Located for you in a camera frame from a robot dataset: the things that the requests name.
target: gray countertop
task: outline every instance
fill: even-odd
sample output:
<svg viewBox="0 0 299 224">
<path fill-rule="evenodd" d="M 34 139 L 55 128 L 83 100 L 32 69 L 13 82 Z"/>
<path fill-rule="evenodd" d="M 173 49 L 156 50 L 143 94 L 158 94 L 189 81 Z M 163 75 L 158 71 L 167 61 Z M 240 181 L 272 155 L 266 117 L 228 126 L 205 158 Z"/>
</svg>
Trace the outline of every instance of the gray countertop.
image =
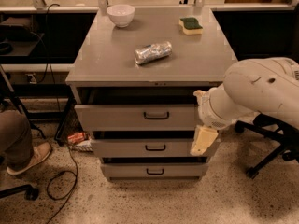
<svg viewBox="0 0 299 224">
<path fill-rule="evenodd" d="M 193 16 L 204 27 L 201 35 L 185 35 L 179 18 Z M 142 66 L 135 64 L 135 49 L 169 41 L 173 53 Z M 116 27 L 99 10 L 66 82 L 161 85 L 221 82 L 237 59 L 208 7 L 136 7 L 126 28 Z"/>
</svg>

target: drawer handle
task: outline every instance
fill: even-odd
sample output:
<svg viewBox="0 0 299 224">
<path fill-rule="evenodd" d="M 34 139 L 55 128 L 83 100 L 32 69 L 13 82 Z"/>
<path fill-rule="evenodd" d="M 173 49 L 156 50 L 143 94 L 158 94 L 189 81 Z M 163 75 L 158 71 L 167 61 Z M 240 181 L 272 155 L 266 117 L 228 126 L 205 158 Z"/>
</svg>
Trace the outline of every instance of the drawer handle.
<svg viewBox="0 0 299 224">
<path fill-rule="evenodd" d="M 168 119 L 169 118 L 169 112 L 164 112 L 161 114 L 147 114 L 147 112 L 143 112 L 144 119 Z"/>
<path fill-rule="evenodd" d="M 149 169 L 147 168 L 147 174 L 148 174 L 148 175 L 163 175 L 163 174 L 164 174 L 164 168 L 161 170 L 161 172 L 151 172 L 151 171 L 149 171 Z"/>
<path fill-rule="evenodd" d="M 166 150 L 166 145 L 163 145 L 162 148 L 150 148 L 146 145 L 146 150 L 147 151 L 165 151 Z"/>
</svg>

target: floor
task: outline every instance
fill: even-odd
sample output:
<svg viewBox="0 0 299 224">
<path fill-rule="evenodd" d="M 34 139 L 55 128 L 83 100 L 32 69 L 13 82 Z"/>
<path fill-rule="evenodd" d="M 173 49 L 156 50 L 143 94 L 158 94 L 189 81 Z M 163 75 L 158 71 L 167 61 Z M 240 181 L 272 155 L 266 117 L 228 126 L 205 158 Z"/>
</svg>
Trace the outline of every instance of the floor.
<svg viewBox="0 0 299 224">
<path fill-rule="evenodd" d="M 230 127 L 201 180 L 108 181 L 92 152 L 69 151 L 54 141 L 57 122 L 38 122 L 53 151 L 43 163 L 26 173 L 10 176 L 0 165 L 0 189 L 31 184 L 39 189 L 35 201 L 16 194 L 0 200 L 0 223 L 9 224 L 297 224 L 299 222 L 299 165 L 280 157 L 252 180 L 245 170 L 255 165 L 277 144 L 258 134 L 236 133 Z M 44 140 L 33 130 L 34 145 Z M 61 171 L 76 172 L 54 179 Z"/>
</svg>

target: silver can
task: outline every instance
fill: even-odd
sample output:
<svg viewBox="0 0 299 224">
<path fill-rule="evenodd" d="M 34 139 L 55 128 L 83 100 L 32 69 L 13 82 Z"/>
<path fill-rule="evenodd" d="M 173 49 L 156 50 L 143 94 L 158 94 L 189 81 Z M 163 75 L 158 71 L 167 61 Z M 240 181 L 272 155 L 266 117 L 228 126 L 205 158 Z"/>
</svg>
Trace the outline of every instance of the silver can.
<svg viewBox="0 0 299 224">
<path fill-rule="evenodd" d="M 169 56 L 172 53 L 172 46 L 169 41 L 154 43 L 141 49 L 135 50 L 135 62 L 137 64 L 148 63 L 153 60 Z"/>
</svg>

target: yellow and green sponge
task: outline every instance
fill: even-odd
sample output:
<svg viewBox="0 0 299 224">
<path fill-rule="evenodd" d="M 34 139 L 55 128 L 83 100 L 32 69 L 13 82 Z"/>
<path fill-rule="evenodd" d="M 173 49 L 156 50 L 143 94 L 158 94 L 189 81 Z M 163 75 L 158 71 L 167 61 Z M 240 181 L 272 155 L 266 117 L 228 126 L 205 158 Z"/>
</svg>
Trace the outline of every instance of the yellow and green sponge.
<svg viewBox="0 0 299 224">
<path fill-rule="evenodd" d="M 200 35 L 203 33 L 203 27 L 194 17 L 179 19 L 179 25 L 183 28 L 183 32 L 186 35 Z"/>
</svg>

